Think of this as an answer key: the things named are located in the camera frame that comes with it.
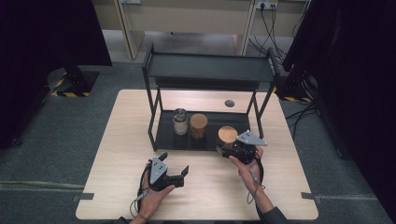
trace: black metal shelf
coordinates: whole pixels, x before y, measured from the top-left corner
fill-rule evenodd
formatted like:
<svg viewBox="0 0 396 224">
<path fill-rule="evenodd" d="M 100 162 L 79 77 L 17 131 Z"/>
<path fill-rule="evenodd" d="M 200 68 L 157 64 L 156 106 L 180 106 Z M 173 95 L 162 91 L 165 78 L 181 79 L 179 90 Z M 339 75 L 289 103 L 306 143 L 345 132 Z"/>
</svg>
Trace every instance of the black metal shelf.
<svg viewBox="0 0 396 224">
<path fill-rule="evenodd" d="M 218 130 L 222 126 L 232 126 L 239 133 L 250 129 L 248 114 L 252 107 L 256 113 L 260 138 L 263 138 L 261 116 L 274 88 L 274 76 L 280 74 L 272 49 L 268 50 L 266 57 L 246 57 L 155 52 L 154 46 L 151 45 L 143 61 L 142 70 L 151 110 L 148 136 L 154 151 L 157 148 L 215 150 Z M 151 96 L 151 79 L 155 80 L 157 86 L 155 100 Z M 262 82 L 268 82 L 270 88 L 259 107 L 256 92 Z M 202 113 L 208 118 L 205 138 L 195 140 L 190 137 L 190 133 L 178 135 L 173 131 L 174 111 L 163 110 L 161 89 L 251 91 L 252 96 L 246 113 L 189 111 L 189 116 Z M 154 139 L 152 127 L 158 105 L 161 115 Z"/>
<path fill-rule="evenodd" d="M 248 116 L 245 113 L 221 113 L 189 111 L 188 119 L 194 114 L 204 114 L 208 123 L 205 129 L 205 138 L 195 140 L 190 137 L 190 126 L 187 133 L 178 135 L 173 131 L 174 111 L 164 110 L 160 116 L 155 144 L 157 148 L 174 150 L 202 150 L 214 151 L 217 145 L 219 129 L 224 126 L 232 126 L 239 133 L 250 130 Z"/>
</svg>

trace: wrist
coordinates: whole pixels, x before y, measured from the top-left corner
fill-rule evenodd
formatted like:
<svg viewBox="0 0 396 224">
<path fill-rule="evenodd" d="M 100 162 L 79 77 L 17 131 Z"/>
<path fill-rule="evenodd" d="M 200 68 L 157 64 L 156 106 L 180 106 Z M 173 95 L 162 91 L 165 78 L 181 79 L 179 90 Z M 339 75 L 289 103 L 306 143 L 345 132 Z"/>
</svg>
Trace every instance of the wrist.
<svg viewBox="0 0 396 224">
<path fill-rule="evenodd" d="M 149 220 L 139 213 L 136 215 L 136 217 L 130 222 L 130 224 L 145 224 L 148 223 Z"/>
<path fill-rule="evenodd" d="M 259 192 L 263 192 L 262 185 L 257 182 L 254 182 L 254 184 L 251 184 L 249 187 L 247 187 L 247 190 L 251 195 L 256 195 Z"/>
<path fill-rule="evenodd" d="M 271 203 L 263 189 L 257 192 L 255 202 L 263 214 L 274 208 L 274 205 Z"/>
<path fill-rule="evenodd" d="M 148 210 L 141 209 L 141 210 L 137 213 L 137 215 L 138 215 L 139 217 L 142 217 L 143 219 L 145 219 L 145 220 L 148 222 L 149 219 L 152 217 L 153 213 L 150 212 L 150 211 L 148 211 Z"/>
</svg>

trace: cork lid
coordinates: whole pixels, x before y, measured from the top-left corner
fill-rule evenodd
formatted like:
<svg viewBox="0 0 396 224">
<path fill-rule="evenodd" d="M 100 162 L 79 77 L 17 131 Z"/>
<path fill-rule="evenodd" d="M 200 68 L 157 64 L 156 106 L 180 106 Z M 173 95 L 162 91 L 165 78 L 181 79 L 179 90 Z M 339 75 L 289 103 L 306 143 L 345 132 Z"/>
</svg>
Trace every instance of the cork lid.
<svg viewBox="0 0 396 224">
<path fill-rule="evenodd" d="M 236 141 L 236 136 L 238 136 L 238 132 L 231 126 L 222 126 L 219 129 L 219 139 L 224 143 L 233 143 Z"/>
<path fill-rule="evenodd" d="M 202 129 L 207 124 L 207 117 L 203 114 L 194 114 L 191 116 L 191 125 L 196 129 Z"/>
</svg>

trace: jar lid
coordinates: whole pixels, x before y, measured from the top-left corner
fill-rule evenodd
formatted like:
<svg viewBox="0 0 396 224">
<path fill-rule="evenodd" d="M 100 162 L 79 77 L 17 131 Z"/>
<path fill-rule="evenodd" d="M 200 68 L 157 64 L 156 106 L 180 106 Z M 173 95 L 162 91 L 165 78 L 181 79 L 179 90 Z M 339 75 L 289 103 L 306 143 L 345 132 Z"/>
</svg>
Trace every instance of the jar lid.
<svg viewBox="0 0 396 224">
<path fill-rule="evenodd" d="M 187 111 L 183 108 L 178 108 L 175 110 L 174 120 L 177 122 L 182 122 L 187 119 Z"/>
<path fill-rule="evenodd" d="M 190 123 L 194 128 L 202 129 L 207 124 L 207 117 L 203 114 L 194 114 L 191 116 Z"/>
<path fill-rule="evenodd" d="M 222 126 L 219 129 L 219 139 L 224 143 L 233 143 L 236 141 L 236 136 L 238 136 L 238 132 L 231 126 Z"/>
</svg>

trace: wooden table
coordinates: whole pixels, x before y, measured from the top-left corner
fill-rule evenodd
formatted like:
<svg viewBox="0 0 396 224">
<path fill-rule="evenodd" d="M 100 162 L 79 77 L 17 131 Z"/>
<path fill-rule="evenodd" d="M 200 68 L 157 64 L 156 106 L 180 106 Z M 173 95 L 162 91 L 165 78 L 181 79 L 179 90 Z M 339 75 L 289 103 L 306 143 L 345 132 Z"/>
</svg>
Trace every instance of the wooden table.
<svg viewBox="0 0 396 224">
<path fill-rule="evenodd" d="M 162 95 L 164 109 L 242 112 L 248 107 L 251 93 L 162 91 Z M 257 97 L 263 100 L 265 92 L 259 92 Z M 233 100 L 235 106 L 227 107 L 226 100 Z M 250 129 L 257 133 L 254 113 L 250 114 Z M 152 150 L 147 133 L 149 119 L 146 91 L 120 91 L 83 191 L 94 196 L 92 200 L 79 202 L 78 218 L 132 218 L 129 207 L 136 197 L 143 168 L 148 159 L 164 153 L 162 149 Z M 311 191 L 275 95 L 263 113 L 262 127 L 268 143 L 262 157 L 265 191 L 288 219 L 317 218 L 315 202 L 302 198 L 302 192 Z M 258 219 L 254 203 L 247 204 L 248 191 L 237 169 L 217 151 L 166 151 L 168 157 L 164 162 L 169 167 L 168 175 L 179 175 L 187 165 L 190 170 L 185 186 L 175 189 L 163 200 L 153 220 Z"/>
</svg>

